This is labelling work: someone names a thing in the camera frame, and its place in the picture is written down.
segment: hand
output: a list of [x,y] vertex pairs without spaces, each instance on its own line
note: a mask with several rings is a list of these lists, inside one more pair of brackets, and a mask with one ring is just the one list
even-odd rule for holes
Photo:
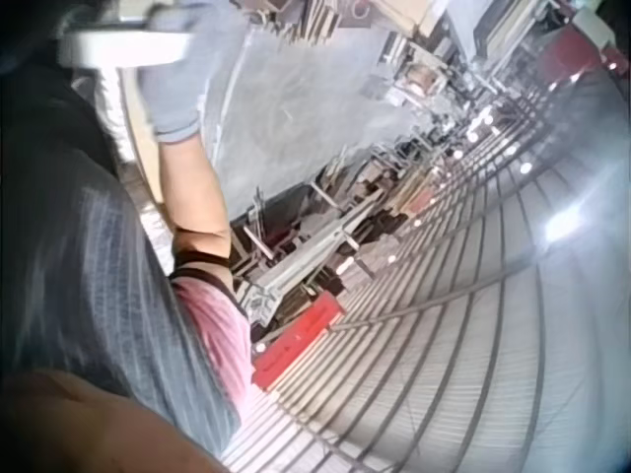
[[172,64],[143,67],[138,71],[140,93],[154,134],[163,143],[176,143],[199,131],[197,104],[213,73],[213,47],[216,47],[213,39],[221,23],[214,7],[182,3],[154,10],[148,29],[191,33],[186,57]]

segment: person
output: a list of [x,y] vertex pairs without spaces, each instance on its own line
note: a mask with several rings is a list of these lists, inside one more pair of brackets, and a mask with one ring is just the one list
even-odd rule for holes
[[184,59],[138,72],[175,228],[169,278],[50,45],[1,78],[0,424],[16,470],[224,471],[251,363],[197,112],[220,23],[208,2],[148,21],[192,33]]

